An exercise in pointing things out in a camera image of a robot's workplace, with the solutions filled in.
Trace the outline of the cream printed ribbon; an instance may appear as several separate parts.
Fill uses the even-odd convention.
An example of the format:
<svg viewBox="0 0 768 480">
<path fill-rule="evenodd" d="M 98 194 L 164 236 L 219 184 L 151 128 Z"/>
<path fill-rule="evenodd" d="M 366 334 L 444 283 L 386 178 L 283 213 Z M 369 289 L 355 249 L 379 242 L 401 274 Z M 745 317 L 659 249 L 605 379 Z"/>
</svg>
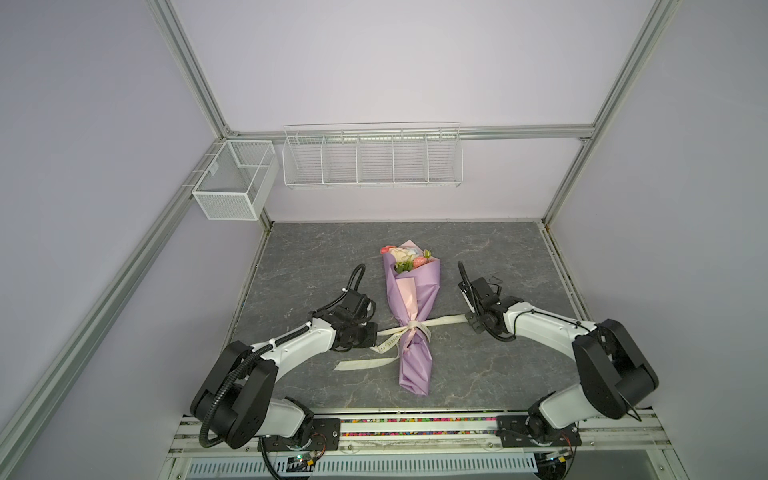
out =
<svg viewBox="0 0 768 480">
<path fill-rule="evenodd" d="M 379 355 L 383 355 L 394 347 L 398 347 L 400 340 L 405 337 L 407 340 L 412 340 L 417 332 L 423 334 L 427 341 L 431 340 L 430 327 L 440 327 L 455 324 L 466 324 L 468 321 L 464 315 L 449 315 L 436 319 L 429 319 L 422 322 L 410 321 L 405 326 L 396 328 L 389 328 L 377 333 L 378 336 L 385 336 L 386 340 L 374 347 L 370 347 L 370 350 Z M 386 365 L 392 364 L 399 360 L 400 354 L 394 357 L 387 358 L 372 358 L 363 360 L 349 360 L 339 362 L 334 370 L 335 371 L 359 371 L 381 368 Z"/>
</svg>

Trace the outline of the pink purple wrapping paper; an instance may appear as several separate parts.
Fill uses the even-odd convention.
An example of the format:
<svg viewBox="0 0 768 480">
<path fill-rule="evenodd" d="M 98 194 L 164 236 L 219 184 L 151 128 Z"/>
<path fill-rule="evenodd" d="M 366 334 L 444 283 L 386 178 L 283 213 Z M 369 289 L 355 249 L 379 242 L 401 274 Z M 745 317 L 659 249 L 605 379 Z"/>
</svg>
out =
<svg viewBox="0 0 768 480">
<path fill-rule="evenodd" d="M 433 366 L 426 321 L 440 290 L 441 263 L 412 241 L 385 247 L 381 254 L 388 306 L 401 328 L 396 341 L 399 385 L 426 396 Z"/>
</svg>

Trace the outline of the cream rose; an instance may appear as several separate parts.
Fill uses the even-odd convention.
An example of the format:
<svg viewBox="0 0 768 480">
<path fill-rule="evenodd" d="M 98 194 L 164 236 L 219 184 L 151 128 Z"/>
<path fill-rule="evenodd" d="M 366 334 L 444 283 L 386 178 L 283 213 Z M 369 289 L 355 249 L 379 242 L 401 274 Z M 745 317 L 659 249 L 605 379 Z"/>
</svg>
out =
<svg viewBox="0 0 768 480">
<path fill-rule="evenodd" d="M 394 247 L 388 251 L 396 263 L 413 262 L 419 256 L 416 249 L 410 247 Z"/>
</svg>

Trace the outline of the pink spray rose stem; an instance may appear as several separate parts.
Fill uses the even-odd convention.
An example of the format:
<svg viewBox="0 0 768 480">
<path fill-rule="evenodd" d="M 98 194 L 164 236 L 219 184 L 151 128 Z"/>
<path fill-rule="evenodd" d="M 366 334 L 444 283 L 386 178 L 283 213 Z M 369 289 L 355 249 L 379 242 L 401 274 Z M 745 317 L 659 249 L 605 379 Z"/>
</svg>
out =
<svg viewBox="0 0 768 480">
<path fill-rule="evenodd" d="M 429 250 L 424 250 L 421 255 L 415 257 L 412 260 L 412 266 L 414 269 L 428 264 L 432 260 L 432 253 Z"/>
</svg>

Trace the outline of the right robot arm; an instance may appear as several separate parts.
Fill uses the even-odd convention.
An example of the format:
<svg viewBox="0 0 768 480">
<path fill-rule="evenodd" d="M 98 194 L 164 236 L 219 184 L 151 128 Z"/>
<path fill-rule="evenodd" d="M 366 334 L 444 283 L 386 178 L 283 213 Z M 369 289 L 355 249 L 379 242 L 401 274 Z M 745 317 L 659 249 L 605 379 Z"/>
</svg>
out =
<svg viewBox="0 0 768 480">
<path fill-rule="evenodd" d="M 575 362 L 578 382 L 537 400 L 524 416 L 498 418 L 502 440 L 550 446 L 575 446 L 579 425 L 591 418 L 640 422 L 637 406 L 659 387 L 650 363 L 619 321 L 599 323 L 560 316 L 515 296 L 483 277 L 470 280 L 458 263 L 459 289 L 470 308 L 467 319 L 476 332 L 510 343 L 526 338 Z"/>
</svg>

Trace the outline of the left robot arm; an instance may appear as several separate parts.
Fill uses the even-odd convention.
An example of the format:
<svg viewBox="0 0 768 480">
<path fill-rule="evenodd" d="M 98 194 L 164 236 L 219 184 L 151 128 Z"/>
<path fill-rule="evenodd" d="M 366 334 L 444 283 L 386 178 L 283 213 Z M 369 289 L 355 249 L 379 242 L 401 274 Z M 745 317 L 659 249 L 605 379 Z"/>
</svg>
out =
<svg viewBox="0 0 768 480">
<path fill-rule="evenodd" d="M 227 345 L 194 396 L 190 414 L 201 422 L 203 448 L 245 446 L 253 438 L 281 438 L 292 447 L 311 444 L 314 413 L 295 399 L 274 396 L 287 373 L 326 352 L 373 347 L 376 303 L 359 292 L 366 266 L 357 265 L 341 294 L 311 311 L 301 326 L 253 345 Z"/>
</svg>

